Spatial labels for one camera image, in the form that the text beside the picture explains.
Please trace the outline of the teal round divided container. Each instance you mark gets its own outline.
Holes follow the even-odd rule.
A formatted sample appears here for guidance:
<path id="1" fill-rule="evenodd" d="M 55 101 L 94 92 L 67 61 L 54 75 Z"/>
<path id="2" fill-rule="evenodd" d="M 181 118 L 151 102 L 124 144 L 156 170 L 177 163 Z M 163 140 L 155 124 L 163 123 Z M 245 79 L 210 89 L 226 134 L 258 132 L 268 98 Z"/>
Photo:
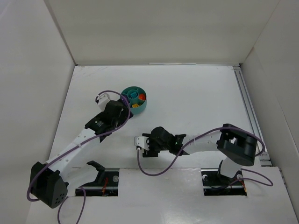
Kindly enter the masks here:
<path id="1" fill-rule="evenodd" d="M 135 91 L 138 92 L 138 98 L 131 99 L 129 95 L 130 95 L 131 92 L 135 92 Z M 146 95 L 146 92 L 141 87 L 138 87 L 138 86 L 127 87 L 126 89 L 124 89 L 121 92 L 121 94 L 128 100 L 129 106 L 130 106 L 130 109 L 131 109 L 131 113 L 133 115 L 138 115 L 138 114 L 142 113 L 145 110 L 145 108 L 147 106 L 147 95 Z M 144 94 L 146 96 L 145 101 L 139 99 L 140 94 Z M 133 105 L 133 104 L 140 104 L 141 106 L 138 107 L 138 108 L 132 108 L 131 105 Z"/>

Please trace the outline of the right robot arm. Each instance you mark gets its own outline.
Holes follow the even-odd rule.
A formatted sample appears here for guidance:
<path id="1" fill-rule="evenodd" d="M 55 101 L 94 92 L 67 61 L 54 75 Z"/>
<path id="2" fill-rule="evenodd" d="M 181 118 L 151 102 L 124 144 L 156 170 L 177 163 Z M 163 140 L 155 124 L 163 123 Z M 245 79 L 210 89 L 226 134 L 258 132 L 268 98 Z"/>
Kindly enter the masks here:
<path id="1" fill-rule="evenodd" d="M 254 165 L 257 142 L 255 135 L 232 124 L 224 124 L 197 137 L 173 135 L 159 126 L 151 133 L 134 138 L 134 145 L 138 151 L 143 151 L 144 158 L 158 157 L 161 151 L 168 151 L 175 157 L 220 151 L 226 158 L 220 162 L 218 174 L 227 178 L 234 178 L 242 167 Z"/>

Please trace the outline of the aluminium rail right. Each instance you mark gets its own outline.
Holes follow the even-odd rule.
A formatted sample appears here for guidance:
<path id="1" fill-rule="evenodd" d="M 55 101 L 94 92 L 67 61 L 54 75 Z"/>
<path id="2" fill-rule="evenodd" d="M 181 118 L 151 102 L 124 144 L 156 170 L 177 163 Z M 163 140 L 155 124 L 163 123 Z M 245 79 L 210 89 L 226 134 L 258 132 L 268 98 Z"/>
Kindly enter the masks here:
<path id="1" fill-rule="evenodd" d="M 250 129 L 254 135 L 259 137 L 264 142 L 263 135 L 262 135 L 256 114 L 255 114 L 255 111 L 254 111 L 254 107 L 252 105 L 252 102 L 251 102 L 251 99 L 249 96 L 247 86 L 245 84 L 245 80 L 244 80 L 240 65 L 233 66 L 233 71 L 235 73 L 236 81 L 238 83 L 240 93 L 241 93 L 241 96 L 243 99 L 243 103 L 245 106 L 245 111 L 248 116 Z M 262 167 L 272 167 L 272 162 L 271 162 L 271 159 L 270 159 L 269 153 L 267 152 L 266 147 L 265 147 L 264 152 L 261 155 L 259 155 L 258 158 L 259 158 L 260 165 Z"/>

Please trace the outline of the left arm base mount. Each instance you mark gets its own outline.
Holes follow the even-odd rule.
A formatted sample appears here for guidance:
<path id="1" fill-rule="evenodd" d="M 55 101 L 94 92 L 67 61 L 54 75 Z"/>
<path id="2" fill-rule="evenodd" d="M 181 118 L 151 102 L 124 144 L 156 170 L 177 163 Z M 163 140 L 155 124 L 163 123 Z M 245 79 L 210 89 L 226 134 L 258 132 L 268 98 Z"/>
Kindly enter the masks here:
<path id="1" fill-rule="evenodd" d="M 119 171 L 119 169 L 106 169 L 99 172 L 93 182 L 88 182 L 82 186 L 86 196 L 118 196 Z"/>

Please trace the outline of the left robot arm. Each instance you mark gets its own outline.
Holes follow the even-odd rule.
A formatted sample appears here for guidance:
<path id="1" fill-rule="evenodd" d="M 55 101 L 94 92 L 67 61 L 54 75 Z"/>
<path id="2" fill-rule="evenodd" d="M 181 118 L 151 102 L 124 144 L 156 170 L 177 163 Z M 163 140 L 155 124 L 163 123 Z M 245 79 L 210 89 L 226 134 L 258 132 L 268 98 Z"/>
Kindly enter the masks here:
<path id="1" fill-rule="evenodd" d="M 106 137 L 122 128 L 131 118 L 129 102 L 124 98 L 110 100 L 104 111 L 93 117 L 76 139 L 59 155 L 44 164 L 37 162 L 31 168 L 26 197 L 31 202 L 42 201 L 56 208 L 66 198 L 74 165 Z"/>

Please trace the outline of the orange round lego piece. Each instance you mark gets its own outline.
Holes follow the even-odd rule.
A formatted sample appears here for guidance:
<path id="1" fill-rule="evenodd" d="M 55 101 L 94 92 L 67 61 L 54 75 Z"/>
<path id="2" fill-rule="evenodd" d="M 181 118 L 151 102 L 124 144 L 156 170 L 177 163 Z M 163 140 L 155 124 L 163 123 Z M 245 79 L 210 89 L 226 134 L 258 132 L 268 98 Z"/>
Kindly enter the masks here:
<path id="1" fill-rule="evenodd" d="M 144 94 L 140 94 L 139 95 L 139 99 L 145 101 L 146 100 L 146 96 Z"/>

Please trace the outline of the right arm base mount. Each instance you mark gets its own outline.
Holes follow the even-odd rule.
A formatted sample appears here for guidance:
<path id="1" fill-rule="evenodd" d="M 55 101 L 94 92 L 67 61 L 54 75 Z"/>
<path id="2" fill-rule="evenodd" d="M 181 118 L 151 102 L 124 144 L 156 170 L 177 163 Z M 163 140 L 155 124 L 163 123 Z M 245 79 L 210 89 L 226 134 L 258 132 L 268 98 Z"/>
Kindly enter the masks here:
<path id="1" fill-rule="evenodd" d="M 205 196 L 247 196 L 244 182 L 234 182 L 242 178 L 241 171 L 233 178 L 221 175 L 217 169 L 202 169 L 201 175 Z"/>

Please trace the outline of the long teal lego brick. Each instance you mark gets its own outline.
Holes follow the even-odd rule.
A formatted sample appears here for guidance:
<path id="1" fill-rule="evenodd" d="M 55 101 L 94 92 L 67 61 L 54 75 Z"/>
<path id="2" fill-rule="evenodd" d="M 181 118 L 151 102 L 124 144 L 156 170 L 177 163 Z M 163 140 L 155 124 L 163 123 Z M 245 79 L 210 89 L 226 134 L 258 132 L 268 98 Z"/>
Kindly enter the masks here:
<path id="1" fill-rule="evenodd" d="M 136 91 L 135 92 L 131 92 L 129 96 L 130 96 L 131 99 L 138 98 L 138 92 L 136 92 Z"/>

